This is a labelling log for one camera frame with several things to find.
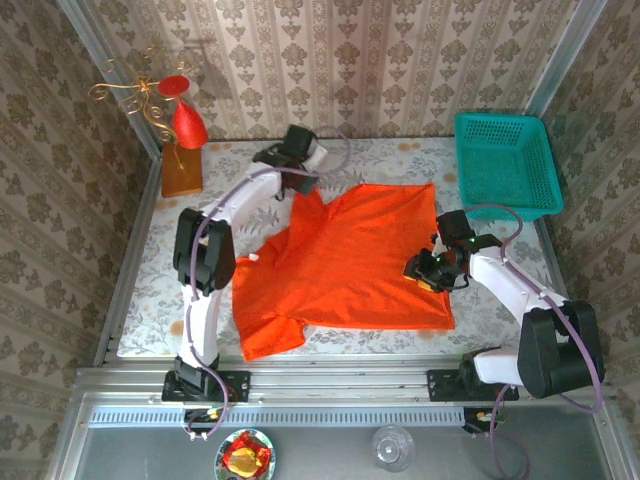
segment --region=teal plastic basket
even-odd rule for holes
[[[564,203],[541,120],[518,115],[461,113],[455,118],[460,196],[465,207],[499,203],[526,222],[562,211]],[[515,220],[498,209],[469,214]]]

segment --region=gray floor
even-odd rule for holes
[[[263,429],[277,453],[274,480],[498,478],[488,440],[460,428],[409,428],[416,458],[406,471],[375,467],[371,438],[375,428]],[[189,441],[180,428],[92,429],[78,469],[82,480],[213,479],[213,461],[224,429],[207,442]],[[512,407],[505,432],[529,450],[531,479],[611,478],[589,415],[564,407]],[[521,474],[524,462],[514,447],[501,444],[507,471]]]

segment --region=wooden block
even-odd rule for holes
[[[202,192],[201,149],[187,150],[180,145],[174,147],[172,143],[165,143],[162,147],[162,196],[177,197],[200,192]]]

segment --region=wallpaper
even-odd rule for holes
[[[42,478],[149,161],[53,1],[0,2],[0,479]]]
[[[565,198],[555,251],[570,293],[596,309],[640,453],[640,1],[609,0],[544,120]]]
[[[462,110],[522,112],[577,0],[89,0],[138,71],[194,66],[211,139],[288,124],[352,137],[451,135]]]

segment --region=patterned tablecloth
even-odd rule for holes
[[[171,261],[176,222],[186,207],[202,208],[219,198],[240,178],[258,150],[272,142],[208,144],[203,148],[204,192],[172,199],[158,198],[149,228],[140,270],[122,330],[118,355],[175,356],[183,329],[183,300]],[[330,151],[326,169],[338,165],[345,147],[340,140],[324,141]],[[325,201],[358,183],[410,185],[434,182],[438,213],[460,208],[455,143],[442,139],[376,139],[352,141],[353,158],[339,173],[325,176],[321,191]],[[235,235],[236,252],[256,251],[264,240],[288,224],[292,194],[282,202],[273,199],[260,208]],[[472,221],[477,233],[505,238],[512,222]],[[547,264],[533,224],[526,224],[510,247],[511,256],[542,283],[550,285]],[[451,295],[456,328],[432,331],[340,330],[310,327],[304,346],[281,354],[462,354],[480,347],[513,344],[519,336],[515,319],[482,285]],[[222,299],[218,324],[222,355],[241,355],[238,331],[231,312],[230,288]]]

